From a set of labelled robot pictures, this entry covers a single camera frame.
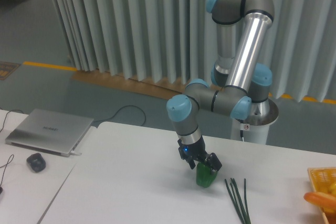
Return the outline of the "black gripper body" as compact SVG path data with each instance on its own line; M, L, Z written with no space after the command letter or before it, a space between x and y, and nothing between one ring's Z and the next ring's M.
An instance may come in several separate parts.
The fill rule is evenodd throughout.
M192 144L184 144L181 139L177 141L179 148L178 152L182 160L195 160L198 162L204 162L207 158L207 152L205 150L205 142L201 136L198 141Z

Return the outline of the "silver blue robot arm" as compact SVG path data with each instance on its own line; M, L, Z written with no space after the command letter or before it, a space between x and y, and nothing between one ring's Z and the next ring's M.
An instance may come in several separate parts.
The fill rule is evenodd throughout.
M202 79L193 79L184 92L169 99L168 116L178 135L178 152L190 168L197 163L217 172L222 167L214 153L206 151L196 116L204 109L226 115L249 125L274 121L278 110L268 99L272 84L271 70L257 59L267 30L275 15L272 0L207 0L206 10L218 26L230 26L241 20L244 29L236 51L222 39L212 70L212 83L221 91L210 89Z

